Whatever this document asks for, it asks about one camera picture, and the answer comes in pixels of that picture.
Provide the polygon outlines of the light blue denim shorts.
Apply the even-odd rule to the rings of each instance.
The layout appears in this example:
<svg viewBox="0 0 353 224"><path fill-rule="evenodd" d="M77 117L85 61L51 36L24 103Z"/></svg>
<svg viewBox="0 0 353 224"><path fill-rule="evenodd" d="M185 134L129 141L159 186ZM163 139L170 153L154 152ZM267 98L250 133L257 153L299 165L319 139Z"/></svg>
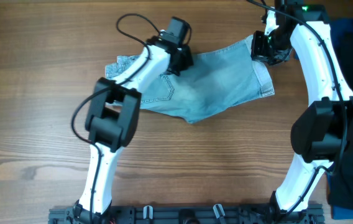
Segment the light blue denim shorts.
<svg viewBox="0 0 353 224"><path fill-rule="evenodd" d="M142 94L140 107L193 124L226 109L275 93L262 62L253 61L250 35L223 49L193 55L179 76L159 75Z"/></svg>

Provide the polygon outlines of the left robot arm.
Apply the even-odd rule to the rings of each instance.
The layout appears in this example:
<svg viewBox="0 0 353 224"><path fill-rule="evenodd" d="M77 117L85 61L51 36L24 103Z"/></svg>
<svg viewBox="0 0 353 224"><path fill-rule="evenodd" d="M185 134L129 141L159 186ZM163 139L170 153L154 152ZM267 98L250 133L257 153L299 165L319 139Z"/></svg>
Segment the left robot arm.
<svg viewBox="0 0 353 224"><path fill-rule="evenodd" d="M166 30L143 42L137 60L113 80L100 78L93 94L83 100L71 117L89 104L80 140L90 146L90 163L85 189L66 219L71 223L112 223L112 185L117 162L137 129L142 93L161 74L179 75L193 65L188 43L192 29L183 19L173 17Z"/></svg>

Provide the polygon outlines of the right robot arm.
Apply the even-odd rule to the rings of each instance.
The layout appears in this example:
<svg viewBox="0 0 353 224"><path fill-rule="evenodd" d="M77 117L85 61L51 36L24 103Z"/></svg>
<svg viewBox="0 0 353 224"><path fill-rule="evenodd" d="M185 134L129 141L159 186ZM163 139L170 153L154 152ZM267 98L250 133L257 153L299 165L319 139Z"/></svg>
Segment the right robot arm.
<svg viewBox="0 0 353 224"><path fill-rule="evenodd" d="M353 146L353 91L346 83L331 40L324 6L303 1L275 1L265 9L264 31L254 33L251 57L276 65L292 52L300 60L308 107L291 127L293 160L282 184L266 204L244 205L246 223L315 223L320 205L309 202L322 175L336 175Z"/></svg>

